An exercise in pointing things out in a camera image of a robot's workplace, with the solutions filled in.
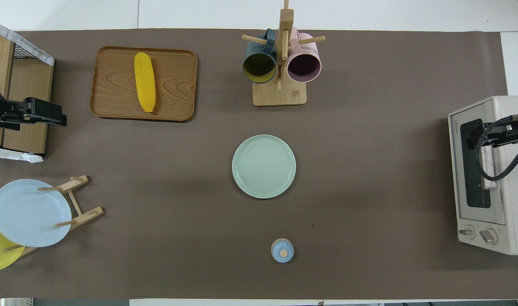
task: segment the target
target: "small blue lid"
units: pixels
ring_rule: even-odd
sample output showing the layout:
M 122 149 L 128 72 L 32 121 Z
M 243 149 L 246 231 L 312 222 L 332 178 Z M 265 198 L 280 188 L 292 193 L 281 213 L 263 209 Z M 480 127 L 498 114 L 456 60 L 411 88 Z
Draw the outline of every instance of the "small blue lid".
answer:
M 291 242 L 285 238 L 274 241 L 271 248 L 272 257 L 278 263 L 287 263 L 294 256 L 294 248 Z

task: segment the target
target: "white floor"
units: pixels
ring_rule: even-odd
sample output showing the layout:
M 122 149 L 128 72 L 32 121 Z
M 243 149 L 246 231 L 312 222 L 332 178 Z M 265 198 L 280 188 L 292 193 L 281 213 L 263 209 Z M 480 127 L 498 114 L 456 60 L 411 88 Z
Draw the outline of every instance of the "white floor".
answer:
M 0 24 L 14 31 L 263 29 L 278 27 L 282 6 L 282 0 L 0 0 Z M 302 29 L 502 32 L 508 94 L 518 95 L 518 0 L 291 0 L 290 8 L 294 9 L 294 25 Z M 317 302 L 319 300 L 148 299 L 131 300 L 131 305 L 281 306 Z

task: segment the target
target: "mug handle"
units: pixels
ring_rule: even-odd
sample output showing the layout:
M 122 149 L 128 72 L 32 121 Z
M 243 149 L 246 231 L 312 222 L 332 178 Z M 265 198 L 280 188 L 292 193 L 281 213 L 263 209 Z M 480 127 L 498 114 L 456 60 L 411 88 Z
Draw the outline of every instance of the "mug handle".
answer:
M 298 30 L 296 29 L 296 27 L 293 27 L 293 29 L 291 29 L 291 38 L 289 39 L 289 44 L 291 46 L 293 53 L 302 51 L 300 45 L 298 44 Z
M 264 49 L 263 49 L 263 51 L 266 54 L 270 54 L 272 52 L 272 49 L 274 48 L 274 42 L 276 41 L 274 36 L 275 36 L 274 30 L 268 28 L 263 37 L 264 39 L 266 39 L 266 45 L 264 45 Z

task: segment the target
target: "mug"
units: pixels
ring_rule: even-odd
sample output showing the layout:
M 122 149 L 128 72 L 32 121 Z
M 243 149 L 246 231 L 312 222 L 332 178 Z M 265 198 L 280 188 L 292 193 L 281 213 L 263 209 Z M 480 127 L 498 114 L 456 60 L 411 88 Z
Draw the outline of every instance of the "mug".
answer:
M 299 45 L 298 41 L 311 38 L 307 33 L 298 33 L 294 27 L 289 39 L 290 47 L 287 52 L 287 75 L 296 82 L 307 83 L 319 76 L 321 60 L 314 42 Z
M 242 64 L 243 75 L 251 82 L 263 84 L 270 81 L 276 75 L 276 48 L 274 48 L 275 33 L 267 29 L 264 37 L 266 45 L 249 41 L 246 55 Z

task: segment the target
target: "brown tabletop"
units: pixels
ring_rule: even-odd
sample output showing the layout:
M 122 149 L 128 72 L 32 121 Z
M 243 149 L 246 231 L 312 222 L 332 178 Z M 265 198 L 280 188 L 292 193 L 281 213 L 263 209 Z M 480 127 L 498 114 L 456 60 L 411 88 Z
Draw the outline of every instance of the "brown tabletop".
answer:
M 321 75 L 303 106 L 257 108 L 241 73 L 242 34 L 226 29 L 38 31 L 54 56 L 45 162 L 0 159 L 16 179 L 86 174 L 82 209 L 105 208 L 54 246 L 0 271 L 0 297 L 518 298 L 518 256 L 457 241 L 447 114 L 506 95 L 499 33 L 309 31 Z M 106 120 L 89 109 L 103 46 L 198 57 L 185 123 Z M 272 134 L 296 177 L 258 200 L 234 182 L 238 145 Z M 278 264 L 277 238 L 296 256 Z

